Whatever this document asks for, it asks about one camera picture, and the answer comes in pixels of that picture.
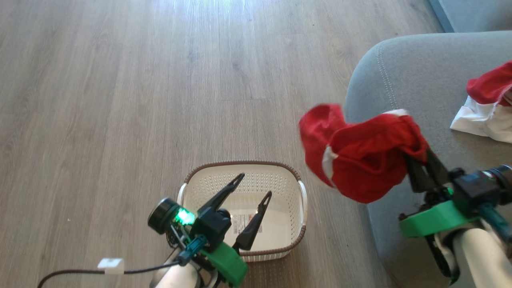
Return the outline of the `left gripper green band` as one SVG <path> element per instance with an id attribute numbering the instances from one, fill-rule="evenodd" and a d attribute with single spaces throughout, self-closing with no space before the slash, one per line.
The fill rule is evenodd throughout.
<path id="1" fill-rule="evenodd" d="M 207 238 L 207 244 L 200 254 L 218 272 L 220 281 L 231 288 L 240 287 L 245 278 L 248 264 L 242 259 L 240 250 L 251 250 L 272 197 L 272 192 L 268 191 L 258 204 L 254 217 L 236 238 L 234 245 L 225 243 L 224 237 L 232 226 L 232 222 L 225 212 L 218 212 L 218 210 L 228 196 L 238 188 L 244 177 L 245 173 L 237 175 L 201 206 L 198 210 L 200 215 L 192 225 L 192 240 L 199 234 Z"/>

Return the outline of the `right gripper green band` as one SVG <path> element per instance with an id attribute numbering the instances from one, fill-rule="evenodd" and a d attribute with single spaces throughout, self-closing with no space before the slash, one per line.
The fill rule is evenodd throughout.
<path id="1" fill-rule="evenodd" d="M 421 209 L 400 218 L 399 227 L 407 238 L 428 237 L 449 232 L 476 220 L 483 220 L 478 206 L 489 202 L 494 208 L 501 198 L 497 181 L 482 171 L 459 175 L 450 183 L 449 171 L 432 150 L 426 151 L 426 163 L 405 155 L 411 189 L 423 193 Z"/>

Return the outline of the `red and white garment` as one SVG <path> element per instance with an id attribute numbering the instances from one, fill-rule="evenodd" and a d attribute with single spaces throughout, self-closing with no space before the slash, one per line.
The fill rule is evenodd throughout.
<path id="1" fill-rule="evenodd" d="M 298 126 L 310 171 L 362 204 L 379 200 L 404 180 L 406 156 L 427 161 L 428 143 L 405 109 L 348 123 L 340 105 L 320 104 Z"/>
<path id="2" fill-rule="evenodd" d="M 468 80 L 466 91 L 450 128 L 512 144 L 512 60 Z"/>

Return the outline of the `cream perforated laundry basket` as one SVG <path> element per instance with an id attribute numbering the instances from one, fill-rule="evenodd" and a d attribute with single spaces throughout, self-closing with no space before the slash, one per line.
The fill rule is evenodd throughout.
<path id="1" fill-rule="evenodd" d="M 245 173 L 244 179 L 222 204 L 230 215 L 255 214 L 264 195 L 272 192 L 254 244 L 251 250 L 242 250 L 241 256 L 247 262 L 285 257 L 304 237 L 308 214 L 305 185 L 289 165 L 241 160 L 198 166 L 186 177 L 177 202 L 187 210 L 197 212 L 240 173 Z M 224 241 L 233 245 L 237 236 L 230 228 Z"/>

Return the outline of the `white barcode sticker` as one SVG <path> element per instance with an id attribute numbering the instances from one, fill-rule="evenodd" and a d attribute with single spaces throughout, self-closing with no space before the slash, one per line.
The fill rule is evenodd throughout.
<path id="1" fill-rule="evenodd" d="M 255 217 L 255 214 L 236 214 L 232 215 L 232 234 L 238 235 L 242 233 L 245 228 L 250 224 L 250 221 Z"/>

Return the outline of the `grey fabric sofa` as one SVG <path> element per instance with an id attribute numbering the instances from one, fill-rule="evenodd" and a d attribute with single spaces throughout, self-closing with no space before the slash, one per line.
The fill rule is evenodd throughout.
<path id="1" fill-rule="evenodd" d="M 512 167 L 512 144 L 450 129 L 468 96 L 468 80 L 512 60 L 512 30 L 408 35 L 382 41 L 360 60 L 344 106 L 347 122 L 364 122 L 405 109 L 449 170 Z M 404 238 L 401 213 L 417 211 L 424 197 L 408 179 L 368 205 L 381 264 L 401 288 L 444 288 L 424 239 Z"/>

